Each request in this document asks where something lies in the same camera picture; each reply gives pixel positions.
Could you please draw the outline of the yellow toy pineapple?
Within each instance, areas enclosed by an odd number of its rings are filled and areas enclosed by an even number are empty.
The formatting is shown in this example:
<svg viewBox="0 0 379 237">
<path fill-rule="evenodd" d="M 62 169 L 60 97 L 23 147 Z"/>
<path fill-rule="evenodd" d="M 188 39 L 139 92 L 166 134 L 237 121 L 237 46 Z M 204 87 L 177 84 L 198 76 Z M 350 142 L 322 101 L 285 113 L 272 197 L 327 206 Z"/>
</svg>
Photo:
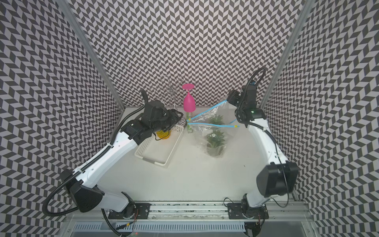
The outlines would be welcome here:
<svg viewBox="0 0 379 237">
<path fill-rule="evenodd" d="M 171 135 L 171 131 L 170 130 L 167 130 L 167 131 L 160 130 L 160 131 L 157 131 L 155 133 L 155 137 L 156 137 L 157 141 L 168 139 L 170 137 L 170 135 Z"/>
</svg>

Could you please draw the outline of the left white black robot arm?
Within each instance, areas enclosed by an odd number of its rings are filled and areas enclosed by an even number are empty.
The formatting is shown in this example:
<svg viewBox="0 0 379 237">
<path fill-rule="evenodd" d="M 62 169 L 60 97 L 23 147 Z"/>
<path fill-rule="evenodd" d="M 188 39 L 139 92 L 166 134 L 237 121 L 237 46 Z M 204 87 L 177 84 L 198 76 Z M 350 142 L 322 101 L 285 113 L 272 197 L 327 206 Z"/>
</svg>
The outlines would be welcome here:
<svg viewBox="0 0 379 237">
<path fill-rule="evenodd" d="M 61 184 L 42 203 L 42 212 L 57 217 L 79 210 L 109 209 L 125 212 L 133 200 L 125 192 L 114 194 L 98 186 L 102 176 L 122 157 L 158 131 L 168 132 L 183 118 L 176 109 L 167 109 L 159 100 L 150 101 L 145 90 L 140 91 L 145 104 L 125 116 L 115 129 L 107 145 L 96 155 L 74 170 L 60 174 Z M 61 212 L 52 212 L 48 205 L 61 190 L 66 190 L 75 207 Z"/>
</svg>

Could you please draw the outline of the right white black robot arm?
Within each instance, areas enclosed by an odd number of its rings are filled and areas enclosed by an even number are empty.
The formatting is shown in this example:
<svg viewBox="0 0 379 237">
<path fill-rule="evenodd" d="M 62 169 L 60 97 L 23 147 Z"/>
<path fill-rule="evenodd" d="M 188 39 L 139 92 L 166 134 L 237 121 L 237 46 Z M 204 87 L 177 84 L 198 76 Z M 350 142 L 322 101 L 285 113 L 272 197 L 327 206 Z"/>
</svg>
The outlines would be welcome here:
<svg viewBox="0 0 379 237">
<path fill-rule="evenodd" d="M 231 90 L 227 96 L 227 102 L 236 107 L 236 120 L 251 133 L 265 163 L 256 177 L 259 194 L 246 193 L 241 200 L 241 212 L 247 219 L 263 220 L 262 208 L 266 202 L 289 196 L 300 171 L 298 165 L 289 161 L 280 150 L 263 109 L 257 106 L 257 89 L 266 72 L 266 67 L 259 68 L 240 91 Z"/>
</svg>

